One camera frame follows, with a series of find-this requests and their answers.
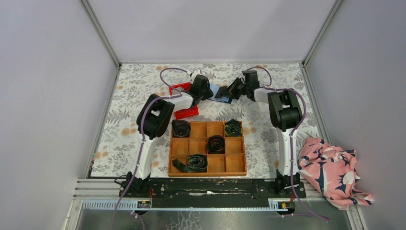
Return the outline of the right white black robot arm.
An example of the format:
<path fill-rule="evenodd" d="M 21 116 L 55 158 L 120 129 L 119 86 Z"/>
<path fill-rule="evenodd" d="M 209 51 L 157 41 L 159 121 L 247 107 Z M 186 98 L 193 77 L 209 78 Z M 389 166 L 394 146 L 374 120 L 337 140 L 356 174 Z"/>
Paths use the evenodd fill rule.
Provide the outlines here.
<path fill-rule="evenodd" d="M 239 99 L 244 95 L 253 102 L 269 107 L 271 124 L 277 131 L 279 165 L 275 178 L 275 193 L 287 197 L 300 183 L 297 165 L 296 141 L 299 126 L 306 117 L 306 103 L 301 94 L 292 88 L 261 86 L 257 71 L 249 68 L 229 86 L 220 87 L 217 95 Z"/>

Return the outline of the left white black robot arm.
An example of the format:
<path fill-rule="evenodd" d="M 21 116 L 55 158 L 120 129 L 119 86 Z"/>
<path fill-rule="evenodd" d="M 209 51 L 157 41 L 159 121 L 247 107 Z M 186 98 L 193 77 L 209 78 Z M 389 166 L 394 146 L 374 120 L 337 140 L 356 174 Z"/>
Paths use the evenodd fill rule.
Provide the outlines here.
<path fill-rule="evenodd" d="M 178 91 L 177 94 L 166 97 L 152 94 L 141 109 L 137 120 L 138 153 L 132 166 L 132 176 L 129 179 L 130 191 L 137 197 L 148 192 L 153 151 L 156 139 L 161 137 L 169 126 L 174 112 L 189 109 L 200 101 L 207 100 L 214 95 L 210 89 L 209 79 L 201 74 L 193 77 L 189 89 Z"/>

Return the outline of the red plastic bin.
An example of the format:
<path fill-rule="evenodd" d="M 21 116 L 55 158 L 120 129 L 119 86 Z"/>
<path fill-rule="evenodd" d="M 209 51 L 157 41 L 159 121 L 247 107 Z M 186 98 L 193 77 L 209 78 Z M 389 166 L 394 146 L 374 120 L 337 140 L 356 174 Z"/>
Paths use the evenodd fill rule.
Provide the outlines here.
<path fill-rule="evenodd" d="M 173 114 L 176 119 L 184 119 L 199 114 L 198 106 L 192 106 L 193 98 L 185 92 L 181 94 L 177 90 L 188 90 L 191 83 L 181 83 L 173 85 L 174 89 L 169 88 L 168 101 L 174 104 Z"/>

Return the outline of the navy blue card holder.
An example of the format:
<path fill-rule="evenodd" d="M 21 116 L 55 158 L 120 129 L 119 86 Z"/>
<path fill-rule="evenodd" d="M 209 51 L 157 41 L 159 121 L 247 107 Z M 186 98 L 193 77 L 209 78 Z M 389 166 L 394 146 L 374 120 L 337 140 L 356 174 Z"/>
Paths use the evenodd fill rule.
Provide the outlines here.
<path fill-rule="evenodd" d="M 233 98 L 228 95 L 226 89 L 227 86 L 219 86 L 210 83 L 210 90 L 213 92 L 213 96 L 211 96 L 209 100 L 226 104 L 232 103 Z"/>

